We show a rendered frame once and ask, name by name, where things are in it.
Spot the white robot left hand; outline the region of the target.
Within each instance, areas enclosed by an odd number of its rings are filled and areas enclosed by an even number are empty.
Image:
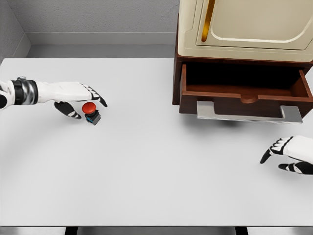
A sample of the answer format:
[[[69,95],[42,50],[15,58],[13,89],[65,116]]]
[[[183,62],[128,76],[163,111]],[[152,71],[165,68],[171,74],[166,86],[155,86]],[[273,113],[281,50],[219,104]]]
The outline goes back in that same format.
[[[98,100],[104,107],[107,103],[103,97],[92,87],[79,82],[62,82],[60,90],[57,91],[54,102],[55,108],[67,117],[81,119],[73,106],[69,103],[72,101],[92,101]]]

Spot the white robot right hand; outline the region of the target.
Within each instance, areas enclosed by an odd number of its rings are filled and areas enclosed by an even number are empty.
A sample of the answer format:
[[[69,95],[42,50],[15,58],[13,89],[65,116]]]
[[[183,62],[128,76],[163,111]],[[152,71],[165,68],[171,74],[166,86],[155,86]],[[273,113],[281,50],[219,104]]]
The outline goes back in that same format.
[[[286,155],[296,163],[279,164],[278,168],[303,175],[313,175],[313,139],[304,136],[280,138],[263,154],[260,164],[272,155]]]

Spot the brown wooden cabinet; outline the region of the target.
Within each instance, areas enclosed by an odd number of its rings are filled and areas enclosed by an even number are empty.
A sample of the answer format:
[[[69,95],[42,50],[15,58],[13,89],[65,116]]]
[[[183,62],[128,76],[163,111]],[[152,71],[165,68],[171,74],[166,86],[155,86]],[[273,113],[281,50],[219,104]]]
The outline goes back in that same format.
[[[186,63],[216,63],[313,68],[313,40],[304,51],[246,47],[198,46],[199,26],[204,25],[208,0],[180,0],[174,59],[173,104],[179,106],[181,69]]]

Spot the cream cabinet door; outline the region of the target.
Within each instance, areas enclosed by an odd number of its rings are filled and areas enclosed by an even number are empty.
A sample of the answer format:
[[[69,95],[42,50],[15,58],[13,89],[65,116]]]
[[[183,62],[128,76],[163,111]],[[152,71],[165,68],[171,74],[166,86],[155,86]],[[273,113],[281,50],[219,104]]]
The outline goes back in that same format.
[[[215,0],[197,45],[304,51],[313,40],[313,0]]]

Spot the red push-button switch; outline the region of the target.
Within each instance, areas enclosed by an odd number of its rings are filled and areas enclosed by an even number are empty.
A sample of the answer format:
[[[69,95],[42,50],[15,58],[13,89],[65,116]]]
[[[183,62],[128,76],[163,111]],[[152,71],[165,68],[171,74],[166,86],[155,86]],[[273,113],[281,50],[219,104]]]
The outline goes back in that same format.
[[[101,115],[99,114],[99,111],[96,109],[96,105],[93,102],[86,102],[82,106],[82,111],[85,114],[87,122],[93,125],[96,125],[101,119]]]

